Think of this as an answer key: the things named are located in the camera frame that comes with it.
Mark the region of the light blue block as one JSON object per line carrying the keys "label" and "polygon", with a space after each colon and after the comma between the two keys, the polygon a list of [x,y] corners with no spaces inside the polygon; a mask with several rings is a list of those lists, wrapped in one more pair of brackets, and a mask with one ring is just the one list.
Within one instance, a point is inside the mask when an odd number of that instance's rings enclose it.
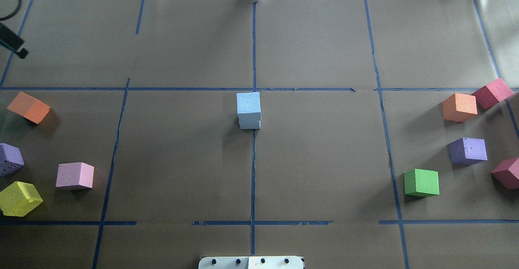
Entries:
{"label": "light blue block", "polygon": [[261,129],[261,121],[239,121],[240,129]]}
{"label": "light blue block", "polygon": [[259,92],[239,92],[236,94],[236,99],[239,121],[261,121],[261,100]]}

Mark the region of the orange foam block left side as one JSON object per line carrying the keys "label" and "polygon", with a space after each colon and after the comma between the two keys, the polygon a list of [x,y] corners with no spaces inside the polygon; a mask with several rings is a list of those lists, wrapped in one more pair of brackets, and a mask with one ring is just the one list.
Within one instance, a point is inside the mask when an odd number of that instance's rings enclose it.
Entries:
{"label": "orange foam block left side", "polygon": [[36,99],[27,93],[19,92],[8,105],[7,110],[22,116],[34,124],[40,124],[50,112],[51,108],[39,99]]}

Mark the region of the orange foam block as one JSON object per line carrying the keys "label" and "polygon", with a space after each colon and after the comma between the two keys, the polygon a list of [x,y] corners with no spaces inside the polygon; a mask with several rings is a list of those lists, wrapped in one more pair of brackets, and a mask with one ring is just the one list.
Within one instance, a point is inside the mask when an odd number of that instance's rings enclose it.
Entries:
{"label": "orange foam block", "polygon": [[446,121],[466,122],[478,115],[476,97],[454,93],[442,102],[442,116]]}
{"label": "orange foam block", "polygon": [[27,93],[19,92],[8,105],[7,110],[22,116],[34,124],[40,124],[50,112],[51,108],[39,99],[36,99]]}

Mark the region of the purple foam block left side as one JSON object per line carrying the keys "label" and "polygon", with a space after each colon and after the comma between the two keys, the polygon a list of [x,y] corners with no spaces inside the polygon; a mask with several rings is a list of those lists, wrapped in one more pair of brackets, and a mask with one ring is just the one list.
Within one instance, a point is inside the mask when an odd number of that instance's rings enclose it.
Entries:
{"label": "purple foam block left side", "polygon": [[21,151],[18,147],[0,144],[0,176],[5,177],[25,166]]}

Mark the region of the purple foam block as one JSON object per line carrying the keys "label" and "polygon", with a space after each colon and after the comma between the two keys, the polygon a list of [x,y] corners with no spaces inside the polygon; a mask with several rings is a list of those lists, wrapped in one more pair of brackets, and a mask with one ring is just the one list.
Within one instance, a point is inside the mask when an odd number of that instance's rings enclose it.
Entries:
{"label": "purple foam block", "polygon": [[462,137],[448,145],[452,164],[470,166],[488,160],[484,139]]}
{"label": "purple foam block", "polygon": [[5,177],[25,166],[21,151],[18,147],[0,144],[0,176]]}

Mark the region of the pink foam block left side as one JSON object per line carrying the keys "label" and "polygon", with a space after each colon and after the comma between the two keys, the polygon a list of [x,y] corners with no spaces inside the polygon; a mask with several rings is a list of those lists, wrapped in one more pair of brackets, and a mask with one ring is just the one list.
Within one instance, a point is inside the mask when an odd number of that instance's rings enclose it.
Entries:
{"label": "pink foam block left side", "polygon": [[93,187],[94,167],[85,162],[58,164],[55,187],[82,190]]}

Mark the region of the yellow foam block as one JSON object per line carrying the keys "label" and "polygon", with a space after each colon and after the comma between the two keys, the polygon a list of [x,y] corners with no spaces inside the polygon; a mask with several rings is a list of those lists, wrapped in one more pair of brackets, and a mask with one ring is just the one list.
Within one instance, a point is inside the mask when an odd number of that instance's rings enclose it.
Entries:
{"label": "yellow foam block", "polygon": [[0,192],[0,208],[8,217],[24,217],[43,199],[33,184],[15,181]]}

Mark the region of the green foam block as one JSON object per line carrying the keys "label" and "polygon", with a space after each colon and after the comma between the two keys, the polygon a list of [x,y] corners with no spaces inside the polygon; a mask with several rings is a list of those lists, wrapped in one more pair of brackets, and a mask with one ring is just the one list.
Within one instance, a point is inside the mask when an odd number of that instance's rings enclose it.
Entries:
{"label": "green foam block", "polygon": [[431,197],[440,195],[439,173],[425,169],[412,169],[403,175],[404,193],[408,196]]}

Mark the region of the orange foam block right side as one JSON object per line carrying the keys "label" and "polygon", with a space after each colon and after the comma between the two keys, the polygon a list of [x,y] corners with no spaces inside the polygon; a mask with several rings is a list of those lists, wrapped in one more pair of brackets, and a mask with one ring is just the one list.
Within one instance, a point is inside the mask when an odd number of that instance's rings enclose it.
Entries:
{"label": "orange foam block right side", "polygon": [[442,116],[446,121],[466,122],[478,115],[476,97],[454,93],[442,102]]}

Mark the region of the purple foam block right side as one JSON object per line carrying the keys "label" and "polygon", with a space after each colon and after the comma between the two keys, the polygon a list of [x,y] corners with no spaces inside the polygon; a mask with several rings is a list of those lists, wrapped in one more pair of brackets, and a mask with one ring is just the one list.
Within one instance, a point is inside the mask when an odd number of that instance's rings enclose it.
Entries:
{"label": "purple foam block right side", "polygon": [[448,145],[452,164],[470,166],[488,160],[484,139],[462,137]]}

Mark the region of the crimson foam block far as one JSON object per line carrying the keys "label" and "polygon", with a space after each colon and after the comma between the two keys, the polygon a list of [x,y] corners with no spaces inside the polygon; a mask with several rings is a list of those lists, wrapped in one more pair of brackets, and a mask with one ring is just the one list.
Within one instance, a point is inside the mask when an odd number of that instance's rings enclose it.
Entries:
{"label": "crimson foam block far", "polygon": [[498,78],[473,92],[472,96],[483,110],[488,110],[513,96],[513,91],[502,78]]}

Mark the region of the crimson foam block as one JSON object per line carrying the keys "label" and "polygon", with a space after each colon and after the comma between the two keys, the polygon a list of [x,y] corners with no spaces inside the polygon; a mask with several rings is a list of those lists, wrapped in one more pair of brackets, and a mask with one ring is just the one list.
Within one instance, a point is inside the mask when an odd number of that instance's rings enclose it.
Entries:
{"label": "crimson foam block", "polygon": [[508,190],[519,188],[519,158],[510,158],[502,161],[491,176]]}
{"label": "crimson foam block", "polygon": [[498,78],[473,92],[472,96],[483,110],[488,110],[513,96],[513,91],[502,78]]}

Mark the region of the crimson foam block near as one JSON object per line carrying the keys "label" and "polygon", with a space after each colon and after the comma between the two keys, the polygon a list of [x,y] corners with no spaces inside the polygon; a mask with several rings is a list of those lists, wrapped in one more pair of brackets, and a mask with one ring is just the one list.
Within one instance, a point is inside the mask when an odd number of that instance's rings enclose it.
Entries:
{"label": "crimson foam block near", "polygon": [[510,158],[502,161],[491,176],[508,190],[519,188],[519,158]]}

